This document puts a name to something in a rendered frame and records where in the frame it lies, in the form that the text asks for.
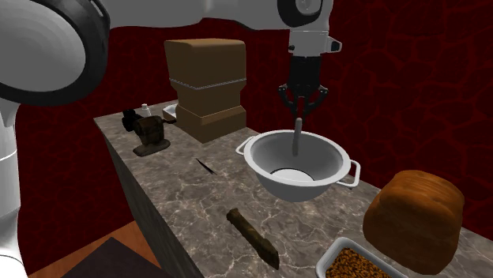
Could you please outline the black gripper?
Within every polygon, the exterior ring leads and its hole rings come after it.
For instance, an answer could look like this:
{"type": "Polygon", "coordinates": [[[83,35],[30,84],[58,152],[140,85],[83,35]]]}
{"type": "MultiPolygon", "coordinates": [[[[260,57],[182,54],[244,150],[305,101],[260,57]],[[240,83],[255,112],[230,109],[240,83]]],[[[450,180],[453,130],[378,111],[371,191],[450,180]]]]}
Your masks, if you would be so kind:
{"type": "Polygon", "coordinates": [[[328,89],[320,85],[321,56],[302,57],[291,56],[288,75],[288,86],[278,87],[278,94],[283,104],[289,109],[294,119],[306,117],[317,107],[328,95],[328,89]],[[318,96],[315,101],[310,102],[309,97],[315,90],[318,96]]]}

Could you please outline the grey stick utensil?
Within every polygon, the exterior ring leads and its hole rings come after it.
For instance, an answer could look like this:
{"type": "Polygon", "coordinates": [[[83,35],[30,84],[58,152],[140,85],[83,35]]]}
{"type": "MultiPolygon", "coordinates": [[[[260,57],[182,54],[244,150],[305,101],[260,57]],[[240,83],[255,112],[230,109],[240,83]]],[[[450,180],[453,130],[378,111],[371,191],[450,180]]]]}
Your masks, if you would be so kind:
{"type": "Polygon", "coordinates": [[[292,155],[298,156],[299,154],[299,138],[302,133],[303,120],[301,118],[297,118],[295,120],[295,128],[293,130],[293,139],[292,139],[292,155]]]}

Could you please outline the tall brown box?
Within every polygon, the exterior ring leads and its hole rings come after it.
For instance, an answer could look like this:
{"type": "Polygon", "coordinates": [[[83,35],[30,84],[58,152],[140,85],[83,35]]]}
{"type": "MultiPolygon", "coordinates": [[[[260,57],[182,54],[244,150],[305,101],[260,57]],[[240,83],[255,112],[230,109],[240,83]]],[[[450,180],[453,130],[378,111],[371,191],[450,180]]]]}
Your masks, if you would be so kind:
{"type": "Polygon", "coordinates": [[[177,127],[206,143],[246,126],[240,92],[247,83],[246,45],[237,39],[164,42],[169,81],[177,92],[177,127]]]}

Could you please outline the thin black pen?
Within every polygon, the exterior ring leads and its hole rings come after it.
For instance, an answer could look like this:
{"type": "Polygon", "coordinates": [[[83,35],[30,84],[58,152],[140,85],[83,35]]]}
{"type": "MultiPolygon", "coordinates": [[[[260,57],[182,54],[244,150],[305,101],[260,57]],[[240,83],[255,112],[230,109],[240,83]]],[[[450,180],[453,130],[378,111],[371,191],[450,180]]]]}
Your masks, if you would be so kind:
{"type": "Polygon", "coordinates": [[[195,158],[196,161],[199,162],[199,164],[207,170],[208,173],[210,173],[211,175],[217,175],[217,173],[210,167],[208,167],[205,163],[201,162],[198,158],[195,158]]]}

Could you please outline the small white tray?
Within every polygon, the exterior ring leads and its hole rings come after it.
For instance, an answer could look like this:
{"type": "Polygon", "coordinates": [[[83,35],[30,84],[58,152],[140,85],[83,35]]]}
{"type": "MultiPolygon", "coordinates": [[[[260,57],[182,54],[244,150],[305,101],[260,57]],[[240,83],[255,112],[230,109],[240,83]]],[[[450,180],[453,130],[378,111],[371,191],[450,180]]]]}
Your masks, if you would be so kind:
{"type": "Polygon", "coordinates": [[[166,106],[165,108],[162,109],[162,114],[163,114],[163,120],[166,123],[175,123],[176,122],[176,108],[178,104],[174,103],[171,105],[166,106]]]}

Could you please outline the brown wooden stick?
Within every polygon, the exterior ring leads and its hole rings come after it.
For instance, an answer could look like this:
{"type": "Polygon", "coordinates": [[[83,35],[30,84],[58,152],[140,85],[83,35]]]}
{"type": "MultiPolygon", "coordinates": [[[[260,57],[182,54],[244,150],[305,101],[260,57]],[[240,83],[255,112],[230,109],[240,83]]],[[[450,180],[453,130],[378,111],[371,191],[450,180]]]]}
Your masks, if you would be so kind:
{"type": "Polygon", "coordinates": [[[280,258],[277,249],[246,220],[237,208],[231,209],[226,214],[227,220],[240,232],[240,234],[256,250],[258,256],[268,265],[278,270],[280,258]]]}

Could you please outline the brown bread loaf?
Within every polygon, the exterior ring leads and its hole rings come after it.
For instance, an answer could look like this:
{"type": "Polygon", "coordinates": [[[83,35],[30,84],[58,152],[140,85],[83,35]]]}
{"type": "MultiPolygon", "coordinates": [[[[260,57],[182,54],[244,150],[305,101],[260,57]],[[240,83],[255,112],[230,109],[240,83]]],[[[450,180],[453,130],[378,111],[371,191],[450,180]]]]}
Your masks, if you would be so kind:
{"type": "Polygon", "coordinates": [[[405,268],[439,274],[453,259],[465,198],[451,182],[424,171],[400,171],[363,218],[366,240],[405,268]]]}

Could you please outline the white tray of brown grains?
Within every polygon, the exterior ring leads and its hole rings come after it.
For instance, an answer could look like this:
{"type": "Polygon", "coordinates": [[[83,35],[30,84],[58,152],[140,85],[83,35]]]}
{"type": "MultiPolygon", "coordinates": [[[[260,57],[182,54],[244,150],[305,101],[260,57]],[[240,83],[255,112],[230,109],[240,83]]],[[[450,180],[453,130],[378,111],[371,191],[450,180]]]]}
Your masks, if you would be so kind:
{"type": "Polygon", "coordinates": [[[315,266],[317,278],[408,278],[352,240],[340,237],[315,266]]]}

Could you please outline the small black object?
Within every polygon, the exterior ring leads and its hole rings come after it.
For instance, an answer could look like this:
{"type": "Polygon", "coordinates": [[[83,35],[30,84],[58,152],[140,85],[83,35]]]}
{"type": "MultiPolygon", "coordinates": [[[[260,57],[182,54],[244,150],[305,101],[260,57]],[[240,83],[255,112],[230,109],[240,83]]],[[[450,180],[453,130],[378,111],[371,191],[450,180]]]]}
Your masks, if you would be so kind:
{"type": "Polygon", "coordinates": [[[122,125],[127,132],[132,132],[134,130],[134,122],[142,118],[141,115],[137,114],[135,110],[128,109],[122,112],[122,125]]]}

